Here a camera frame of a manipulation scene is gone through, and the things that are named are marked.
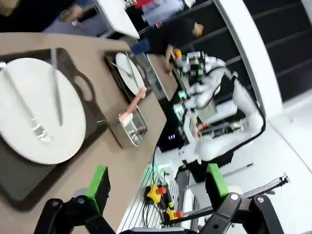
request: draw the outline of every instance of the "plate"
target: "plate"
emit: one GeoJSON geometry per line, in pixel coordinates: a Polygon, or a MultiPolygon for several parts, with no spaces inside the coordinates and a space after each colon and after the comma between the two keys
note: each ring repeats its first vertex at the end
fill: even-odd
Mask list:
{"type": "Polygon", "coordinates": [[[31,121],[14,90],[0,72],[0,134],[19,155],[41,164],[58,164],[80,149],[86,119],[80,98],[66,76],[57,70],[63,112],[60,127],[53,91],[53,66],[35,58],[20,58],[7,64],[17,89],[38,123],[54,138],[47,145],[32,132],[31,121]]]}
{"type": "Polygon", "coordinates": [[[137,67],[135,66],[135,64],[131,60],[129,62],[131,64],[131,67],[132,67],[132,70],[133,70],[133,73],[135,75],[136,82],[137,82],[139,88],[137,87],[135,80],[133,78],[128,77],[127,73],[125,72],[125,71],[127,71],[129,74],[131,74],[131,69],[130,69],[129,64],[128,64],[127,56],[124,53],[117,53],[116,54],[116,65],[118,66],[117,69],[120,73],[122,80],[125,82],[125,84],[130,89],[130,91],[134,95],[137,95],[139,93],[139,90],[141,88],[143,88],[145,86],[145,84],[144,84],[143,78],[142,78],[140,72],[138,71],[137,67]]]}

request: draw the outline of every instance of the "tray handle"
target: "tray handle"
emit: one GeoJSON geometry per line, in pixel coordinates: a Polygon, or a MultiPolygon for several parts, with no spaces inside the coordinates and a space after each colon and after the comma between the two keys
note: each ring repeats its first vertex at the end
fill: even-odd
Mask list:
{"type": "Polygon", "coordinates": [[[77,88],[77,92],[79,92],[80,96],[82,98],[84,98],[84,101],[88,103],[88,107],[90,109],[90,111],[92,112],[92,114],[96,117],[97,119],[97,123],[102,123],[104,121],[106,121],[104,118],[103,118],[103,115],[100,115],[98,113],[98,104],[97,104],[97,98],[96,98],[96,93],[95,93],[95,90],[94,90],[94,86],[93,84],[91,83],[91,81],[86,77],[86,75],[84,73],[82,73],[81,71],[77,70],[75,71],[75,76],[76,77],[81,77],[87,84],[89,90],[91,91],[91,95],[92,95],[92,99],[91,100],[86,100],[84,98],[84,91],[82,90],[82,88],[75,82],[75,80],[73,80],[73,83],[75,85],[75,87],[77,88]]]}

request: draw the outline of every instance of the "stainless steel container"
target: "stainless steel container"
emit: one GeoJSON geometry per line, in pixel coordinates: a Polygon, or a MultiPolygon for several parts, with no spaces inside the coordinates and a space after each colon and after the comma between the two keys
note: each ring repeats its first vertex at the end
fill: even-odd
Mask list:
{"type": "Polygon", "coordinates": [[[122,148],[138,147],[148,131],[147,123],[138,106],[136,106],[132,114],[132,121],[125,127],[120,121],[120,115],[118,120],[111,124],[111,129],[122,148]]]}

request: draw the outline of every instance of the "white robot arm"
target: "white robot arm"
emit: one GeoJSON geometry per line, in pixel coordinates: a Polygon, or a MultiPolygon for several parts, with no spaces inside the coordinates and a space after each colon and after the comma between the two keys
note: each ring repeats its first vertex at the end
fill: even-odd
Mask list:
{"type": "Polygon", "coordinates": [[[210,71],[206,70],[207,76],[202,79],[203,84],[196,83],[187,91],[191,97],[184,104],[186,109],[201,109],[207,106],[213,96],[220,90],[221,80],[226,76],[234,83],[233,102],[246,117],[241,120],[242,128],[233,133],[215,138],[204,136],[194,143],[183,146],[181,149],[155,155],[159,176],[163,178],[165,173],[167,182],[175,178],[179,167],[183,165],[183,161],[191,163],[197,160],[199,164],[202,160],[210,161],[218,156],[237,150],[254,140],[265,130],[265,119],[250,94],[238,81],[237,73],[231,74],[225,67],[224,62],[219,59],[205,59],[206,61],[210,64],[205,67],[211,69],[210,71]]]}

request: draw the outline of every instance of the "brown table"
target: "brown table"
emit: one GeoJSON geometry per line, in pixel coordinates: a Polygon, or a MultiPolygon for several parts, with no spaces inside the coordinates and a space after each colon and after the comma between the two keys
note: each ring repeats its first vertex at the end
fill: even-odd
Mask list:
{"type": "MultiPolygon", "coordinates": [[[[102,56],[104,50],[128,50],[126,43],[108,39],[37,33],[0,34],[0,42],[0,54],[51,47],[65,48],[76,67],[93,83],[98,105],[108,121],[113,121],[117,114],[125,109],[126,102],[108,68],[102,62],[102,56]]],[[[140,147],[122,149],[111,131],[106,131],[31,212],[21,213],[13,210],[1,196],[0,233],[32,233],[45,202],[53,197],[67,201],[74,191],[88,187],[98,165],[108,166],[111,191],[104,217],[116,231],[132,196],[140,186],[143,171],[166,122],[166,117],[154,94],[146,97],[139,104],[139,108],[149,126],[149,131],[140,147]]],[[[87,231],[79,227],[75,228],[74,233],[87,233],[87,231]]]]}
{"type": "Polygon", "coordinates": [[[163,55],[153,54],[148,54],[146,57],[150,62],[157,79],[159,80],[167,100],[170,101],[177,90],[177,81],[173,74],[169,75],[167,72],[165,72],[165,57],[163,55]]]}

